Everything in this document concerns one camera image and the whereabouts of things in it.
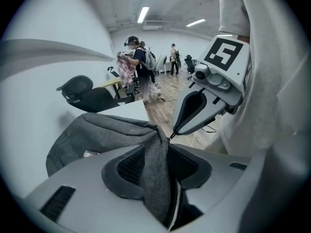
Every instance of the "table leg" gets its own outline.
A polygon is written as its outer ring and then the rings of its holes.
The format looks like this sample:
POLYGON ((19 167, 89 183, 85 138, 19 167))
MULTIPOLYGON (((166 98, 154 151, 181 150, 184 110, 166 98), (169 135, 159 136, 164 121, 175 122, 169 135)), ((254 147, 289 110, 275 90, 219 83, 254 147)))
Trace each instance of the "table leg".
POLYGON ((117 98, 120 99, 120 94, 119 94, 119 92, 118 92, 117 86, 116 86, 115 84, 112 85, 112 86, 113 86, 113 89, 114 89, 115 92, 116 92, 117 98))

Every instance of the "checkered cloth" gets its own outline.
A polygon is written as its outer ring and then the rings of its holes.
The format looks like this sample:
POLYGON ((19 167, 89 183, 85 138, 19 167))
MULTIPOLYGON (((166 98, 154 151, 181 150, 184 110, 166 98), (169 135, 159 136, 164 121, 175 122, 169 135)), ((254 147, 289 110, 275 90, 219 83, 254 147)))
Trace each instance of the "checkered cloth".
POLYGON ((117 63, 118 63, 118 71, 120 74, 121 85, 122 85, 122 88, 124 88, 130 85, 131 83, 133 83, 132 76, 134 72, 136 71, 136 66, 131 65, 126 60, 121 59, 120 57, 118 57, 117 63))

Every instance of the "black office chair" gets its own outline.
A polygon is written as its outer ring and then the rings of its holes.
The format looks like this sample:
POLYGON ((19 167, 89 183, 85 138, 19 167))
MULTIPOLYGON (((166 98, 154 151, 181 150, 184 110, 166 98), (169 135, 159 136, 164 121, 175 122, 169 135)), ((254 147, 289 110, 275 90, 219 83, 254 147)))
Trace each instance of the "black office chair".
POLYGON ((118 103, 131 103, 135 101, 134 85, 128 87, 127 96, 123 99, 114 99, 110 92, 103 87, 93 89, 93 81, 87 76, 73 77, 57 91, 62 91, 67 103, 86 112, 97 113, 119 106, 118 103))
MULTIPOLYGON (((116 73, 115 71, 112 70, 113 67, 108 67, 107 71, 110 71, 110 73, 115 76, 115 77, 119 77, 119 74, 116 73)), ((140 86, 138 85, 138 78, 136 77, 136 75, 134 74, 133 76, 133 83, 135 84, 134 87, 134 92, 139 93, 138 89, 140 88, 140 86)))
POLYGON ((192 57, 188 54, 185 58, 185 62, 188 66, 187 70, 190 74, 194 73, 195 65, 193 64, 192 57))

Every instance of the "yellow table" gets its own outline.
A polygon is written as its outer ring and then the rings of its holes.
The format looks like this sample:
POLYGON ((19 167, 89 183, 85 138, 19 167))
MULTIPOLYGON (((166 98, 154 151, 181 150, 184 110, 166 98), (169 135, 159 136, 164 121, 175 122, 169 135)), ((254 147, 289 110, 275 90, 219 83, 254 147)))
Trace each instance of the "yellow table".
POLYGON ((107 87, 107 86, 113 86, 113 89, 116 92, 117 98, 120 99, 120 94, 118 92, 118 89, 116 87, 116 84, 121 83, 120 77, 115 77, 113 79, 107 80, 101 87, 107 87))

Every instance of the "white wall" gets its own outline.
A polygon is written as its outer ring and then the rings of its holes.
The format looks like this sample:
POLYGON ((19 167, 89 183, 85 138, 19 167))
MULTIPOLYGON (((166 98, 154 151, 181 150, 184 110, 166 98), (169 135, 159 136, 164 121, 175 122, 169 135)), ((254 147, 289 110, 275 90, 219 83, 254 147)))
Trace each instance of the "white wall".
MULTIPOLYGON (((27 0, 3 38, 11 39, 57 41, 113 56, 110 35, 85 0, 27 0)), ((76 75, 86 75, 99 86, 112 66, 68 59, 53 63, 48 56, 33 55, 1 66, 1 71, 18 69, 0 83, 0 161, 9 187, 21 197, 48 177, 45 162, 51 146, 83 113, 68 105, 56 88, 76 75), (23 70, 26 61, 41 66, 23 70)))
POLYGON ((166 52, 169 57, 172 43, 175 43, 181 57, 189 54, 193 59, 196 59, 210 42, 208 38, 187 33, 177 33, 168 30, 143 31, 130 29, 111 34, 115 52, 126 50, 127 47, 124 46, 124 42, 132 35, 138 37, 140 41, 144 41, 146 46, 150 46, 156 57, 163 52, 166 52))

